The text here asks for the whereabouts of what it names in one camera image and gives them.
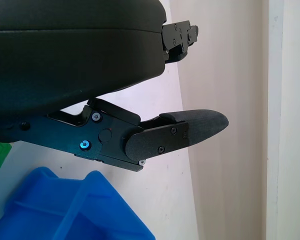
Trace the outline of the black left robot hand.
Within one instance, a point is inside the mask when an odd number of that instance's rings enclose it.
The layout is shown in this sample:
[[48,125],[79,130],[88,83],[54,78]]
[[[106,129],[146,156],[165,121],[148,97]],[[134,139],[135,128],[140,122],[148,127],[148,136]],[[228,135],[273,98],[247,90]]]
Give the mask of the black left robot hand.
[[139,115],[100,99],[161,75],[199,28],[158,0],[0,0],[0,143],[23,141],[138,172],[223,131],[220,112]]

